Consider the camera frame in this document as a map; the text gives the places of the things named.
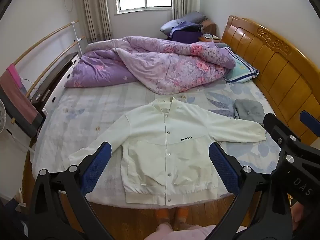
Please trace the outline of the person's right hand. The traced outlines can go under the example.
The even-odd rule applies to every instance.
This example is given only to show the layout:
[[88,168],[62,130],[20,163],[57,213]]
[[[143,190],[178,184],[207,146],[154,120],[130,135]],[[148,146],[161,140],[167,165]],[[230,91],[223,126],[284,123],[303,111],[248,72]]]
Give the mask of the person's right hand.
[[302,204],[300,204],[299,202],[296,202],[291,207],[291,216],[292,216],[293,231],[295,231],[298,228],[299,223],[306,216],[305,207]]

